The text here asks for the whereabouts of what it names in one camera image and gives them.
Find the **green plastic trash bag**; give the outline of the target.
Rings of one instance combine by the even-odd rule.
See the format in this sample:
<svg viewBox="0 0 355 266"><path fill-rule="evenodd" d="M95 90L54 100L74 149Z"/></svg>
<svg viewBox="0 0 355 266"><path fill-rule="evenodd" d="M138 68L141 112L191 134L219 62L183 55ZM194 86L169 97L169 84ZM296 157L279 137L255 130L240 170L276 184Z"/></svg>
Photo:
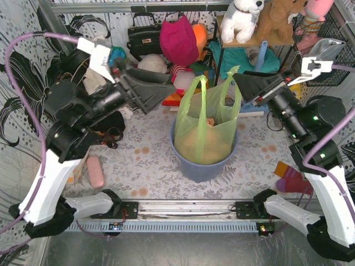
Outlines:
<svg viewBox="0 0 355 266"><path fill-rule="evenodd" d="M231 68L227 79L207 89L204 75L195 77L182 97L177 112L173 143L184 159L201 165L211 165L226 159L232 152L241 108L241 93L233 75L238 66ZM208 126L212 117L217 125Z"/></svg>

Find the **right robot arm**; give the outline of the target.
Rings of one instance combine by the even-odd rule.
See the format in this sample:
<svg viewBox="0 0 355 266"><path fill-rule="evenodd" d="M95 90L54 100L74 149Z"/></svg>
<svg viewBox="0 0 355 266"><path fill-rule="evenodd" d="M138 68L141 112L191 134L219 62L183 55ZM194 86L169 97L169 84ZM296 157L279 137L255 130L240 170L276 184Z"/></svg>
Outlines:
<svg viewBox="0 0 355 266"><path fill-rule="evenodd" d="M333 137L354 117L342 100L315 96L302 105L290 90L291 71L277 74L247 71L233 78L243 99L268 105L294 139L292 158L310 185L323 213L311 213L267 189L253 199L260 218L279 218L304 234L320 256L343 262L354 259L354 202L342 158Z"/></svg>

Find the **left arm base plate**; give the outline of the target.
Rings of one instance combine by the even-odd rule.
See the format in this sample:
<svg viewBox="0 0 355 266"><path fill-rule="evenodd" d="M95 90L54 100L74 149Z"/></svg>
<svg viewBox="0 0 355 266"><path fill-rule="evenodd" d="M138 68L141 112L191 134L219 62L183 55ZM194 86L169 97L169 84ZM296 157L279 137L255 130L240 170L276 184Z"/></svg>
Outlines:
<svg viewBox="0 0 355 266"><path fill-rule="evenodd" d="M120 209L110 210L104 214L94 214L90 216L92 219L137 219L138 217L139 202L123 201Z"/></svg>

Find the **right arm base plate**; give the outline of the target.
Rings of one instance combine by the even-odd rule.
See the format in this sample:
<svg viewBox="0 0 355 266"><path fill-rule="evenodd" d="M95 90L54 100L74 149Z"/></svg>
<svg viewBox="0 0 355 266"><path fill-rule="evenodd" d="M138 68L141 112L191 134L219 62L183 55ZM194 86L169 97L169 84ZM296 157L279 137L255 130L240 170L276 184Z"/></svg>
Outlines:
<svg viewBox="0 0 355 266"><path fill-rule="evenodd" d="M267 213L263 204L252 201L235 202L232 209L238 219L280 219Z"/></svg>

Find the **blue floor mop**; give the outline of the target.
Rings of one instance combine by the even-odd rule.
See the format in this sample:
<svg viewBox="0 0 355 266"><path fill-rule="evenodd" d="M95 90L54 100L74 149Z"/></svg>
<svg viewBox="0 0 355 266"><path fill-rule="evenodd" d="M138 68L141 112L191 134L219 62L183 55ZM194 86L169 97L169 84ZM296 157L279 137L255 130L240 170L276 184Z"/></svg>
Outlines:
<svg viewBox="0 0 355 266"><path fill-rule="evenodd" d="M254 66L254 71L260 72L264 63L265 54L267 51L268 42L263 41L260 46L246 47L244 51L248 58L249 63ZM268 112L268 107L253 106L252 104L244 103L241 108L240 117L263 116Z"/></svg>

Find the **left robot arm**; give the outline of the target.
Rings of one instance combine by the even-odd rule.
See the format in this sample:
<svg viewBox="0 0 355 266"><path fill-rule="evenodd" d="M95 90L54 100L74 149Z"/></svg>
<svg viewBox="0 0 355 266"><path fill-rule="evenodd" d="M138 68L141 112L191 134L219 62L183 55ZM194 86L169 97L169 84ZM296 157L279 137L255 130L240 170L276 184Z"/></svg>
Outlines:
<svg viewBox="0 0 355 266"><path fill-rule="evenodd" d="M74 169L93 145L107 144L115 149L123 138L119 119L100 135L99 124L129 105L147 114L171 95L175 88L166 73L138 69L117 60L109 69L113 81L88 94L74 82L64 79L49 89L45 110L55 117L45 139L45 157L34 182L9 214L26 222L31 238L56 236L81 218L124 218L120 197L110 189L82 198L65 198L62 191Z"/></svg>

